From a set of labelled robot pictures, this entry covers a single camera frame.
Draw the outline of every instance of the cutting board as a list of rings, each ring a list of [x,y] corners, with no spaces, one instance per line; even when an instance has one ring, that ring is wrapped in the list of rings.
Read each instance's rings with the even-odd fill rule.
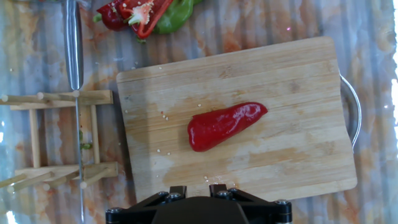
[[[353,188],[331,38],[319,37],[122,72],[117,78],[137,200],[188,186],[238,187],[266,200]],[[269,112],[207,152],[193,152],[195,114],[256,101]]]

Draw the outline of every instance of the red bell pepper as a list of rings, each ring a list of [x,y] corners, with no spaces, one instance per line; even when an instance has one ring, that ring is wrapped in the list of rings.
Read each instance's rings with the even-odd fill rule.
[[[122,17],[140,39],[147,38],[173,0],[124,0],[119,6]]]
[[[267,112],[264,105],[249,102],[195,115],[188,124],[189,143],[195,152],[205,152],[245,130]]]
[[[114,0],[113,2],[104,5],[99,8],[97,12],[99,14],[94,17],[94,22],[98,22],[102,20],[106,28],[114,31],[121,31],[129,27],[129,24],[124,23],[124,19],[122,18],[120,5],[124,0]]]

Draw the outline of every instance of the bolt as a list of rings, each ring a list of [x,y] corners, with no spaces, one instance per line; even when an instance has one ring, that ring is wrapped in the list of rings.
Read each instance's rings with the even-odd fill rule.
[[[157,194],[160,195],[160,196],[164,196],[164,195],[168,195],[169,193],[168,192],[159,192]]]
[[[169,198],[179,198],[179,197],[181,197],[180,193],[171,193],[169,195]]]
[[[123,211],[123,208],[114,207],[114,208],[108,209],[106,212],[109,212],[109,213],[119,213],[119,212],[121,212],[121,211]]]
[[[288,200],[286,200],[286,199],[278,199],[278,200],[276,200],[275,201],[275,203],[276,204],[278,204],[278,205],[286,205],[286,204],[288,204]]]
[[[219,192],[217,192],[218,196],[228,196],[229,192],[226,190],[220,190]]]

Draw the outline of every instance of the wooden rack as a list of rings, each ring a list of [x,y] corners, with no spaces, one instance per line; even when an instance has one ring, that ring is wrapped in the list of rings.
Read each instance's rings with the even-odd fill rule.
[[[74,107],[76,98],[80,105],[90,106],[91,128],[93,134],[94,164],[84,165],[82,189],[102,178],[118,175],[117,162],[100,162],[98,124],[96,105],[113,104],[111,90],[74,91],[73,93],[38,93],[35,96],[3,95],[0,105],[9,105],[11,110],[29,110],[30,137],[32,139],[33,168],[15,170],[15,177],[0,182],[0,188],[7,187],[9,193],[28,186],[43,183],[45,190],[56,188],[69,180],[79,179],[79,165],[41,167],[39,130],[37,129],[37,110],[49,108]]]

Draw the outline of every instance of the bell pepper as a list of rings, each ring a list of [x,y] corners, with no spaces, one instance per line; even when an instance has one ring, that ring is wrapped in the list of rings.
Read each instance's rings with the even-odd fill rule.
[[[177,31],[192,15],[193,6],[200,2],[202,0],[174,0],[157,21],[154,32],[156,34],[171,34]]]
[[[124,0],[121,15],[140,39],[147,38],[173,0]]]
[[[106,28],[114,31],[121,31],[129,27],[124,23],[121,16],[120,5],[124,0],[114,0],[97,10],[98,14],[93,18],[94,22],[102,21]]]
[[[249,102],[195,115],[188,124],[191,148],[205,152],[245,130],[267,112],[264,105]]]

